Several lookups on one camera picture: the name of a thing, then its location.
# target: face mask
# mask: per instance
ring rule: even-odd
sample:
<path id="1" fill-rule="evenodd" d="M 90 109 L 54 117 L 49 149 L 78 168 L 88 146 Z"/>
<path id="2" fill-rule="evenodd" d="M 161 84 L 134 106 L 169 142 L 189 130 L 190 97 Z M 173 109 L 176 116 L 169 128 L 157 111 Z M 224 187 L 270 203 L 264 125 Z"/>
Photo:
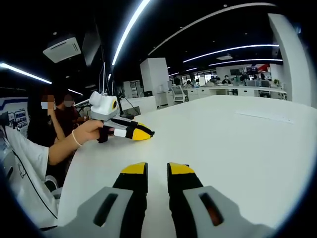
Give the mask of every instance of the face mask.
<path id="1" fill-rule="evenodd" d="M 69 108 L 72 104 L 73 101 L 64 101 L 65 107 Z"/>
<path id="2" fill-rule="evenodd" d="M 47 102 L 41 102 L 41 107 L 42 107 L 42 109 L 47 109 L 48 108 L 48 103 Z"/>

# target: office room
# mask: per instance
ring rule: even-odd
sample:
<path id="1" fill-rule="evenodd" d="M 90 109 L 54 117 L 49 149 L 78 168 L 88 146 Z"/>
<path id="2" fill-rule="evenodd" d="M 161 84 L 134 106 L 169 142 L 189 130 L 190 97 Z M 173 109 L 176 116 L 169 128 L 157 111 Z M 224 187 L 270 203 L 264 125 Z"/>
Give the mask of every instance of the office room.
<path id="1" fill-rule="evenodd" d="M 304 3 L 5 8 L 16 21 L 0 45 L 3 232 L 315 232 L 317 51 Z"/>

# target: bracelet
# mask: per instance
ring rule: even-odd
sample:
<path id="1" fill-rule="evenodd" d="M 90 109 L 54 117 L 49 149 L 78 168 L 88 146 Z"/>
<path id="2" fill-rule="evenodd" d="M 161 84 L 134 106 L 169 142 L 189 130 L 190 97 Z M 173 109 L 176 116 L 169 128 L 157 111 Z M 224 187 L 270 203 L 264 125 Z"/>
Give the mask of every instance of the bracelet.
<path id="1" fill-rule="evenodd" d="M 74 138 L 75 142 L 77 143 L 77 145 L 82 146 L 82 145 L 79 144 L 78 141 L 76 140 L 75 135 L 74 135 L 74 130 L 71 132 L 71 134 L 73 135 L 73 138 Z"/>

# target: black ceiling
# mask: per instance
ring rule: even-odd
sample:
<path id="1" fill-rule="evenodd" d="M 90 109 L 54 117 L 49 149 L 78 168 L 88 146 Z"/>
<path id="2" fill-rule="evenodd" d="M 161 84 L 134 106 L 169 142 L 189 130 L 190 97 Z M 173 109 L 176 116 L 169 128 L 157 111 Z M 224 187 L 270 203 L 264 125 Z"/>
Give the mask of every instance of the black ceiling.
<path id="1" fill-rule="evenodd" d="M 106 70 L 109 73 L 117 45 L 135 9 L 141 0 L 116 0 L 112 2 L 91 1 L 90 4 L 72 2 L 48 6 L 29 2 L 19 8 L 15 3 L 6 3 L 7 24 L 1 25 L 0 61 L 25 70 L 56 84 L 64 84 L 81 92 L 85 97 L 91 89 L 85 86 L 98 86 L 102 67 L 101 50 L 92 65 L 87 67 L 84 56 L 78 55 L 59 63 L 53 63 L 44 54 L 48 43 L 68 34 L 76 36 L 82 46 L 85 32 L 98 25 L 102 39 Z M 120 83 L 141 79 L 140 63 L 148 57 L 154 47 L 164 39 L 191 22 L 228 6 L 252 1 L 206 1 L 206 0 L 152 0 L 145 8 L 119 54 L 113 71 L 115 80 Z M 231 10 L 208 18 L 186 29 L 166 44 L 158 48 L 150 57 L 166 58 L 170 73 L 183 72 L 191 67 L 197 70 L 210 68 L 208 64 L 220 62 L 217 54 L 187 63 L 184 60 L 202 54 L 227 48 L 272 44 L 273 35 L 267 13 L 282 12 L 283 9 L 269 6 L 254 6 Z M 272 48 L 252 48 L 228 52 L 233 60 L 254 58 L 280 58 Z M 9 70 L 0 70 L 1 88 L 30 90 L 42 83 Z M 0 89 L 1 96 L 26 94 L 27 91 Z"/>

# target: white t-shirt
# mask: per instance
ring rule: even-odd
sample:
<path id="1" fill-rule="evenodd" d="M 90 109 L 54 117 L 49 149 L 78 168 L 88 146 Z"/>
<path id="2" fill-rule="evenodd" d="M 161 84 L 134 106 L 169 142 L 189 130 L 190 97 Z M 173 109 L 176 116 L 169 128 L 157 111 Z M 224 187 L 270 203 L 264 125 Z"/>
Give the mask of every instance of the white t-shirt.
<path id="1" fill-rule="evenodd" d="M 33 143 L 11 127 L 6 126 L 5 131 L 9 144 L 21 160 L 15 156 L 17 173 L 13 173 L 9 180 L 17 201 L 37 227 L 56 226 L 56 200 L 44 184 L 49 158 L 48 147 Z"/>

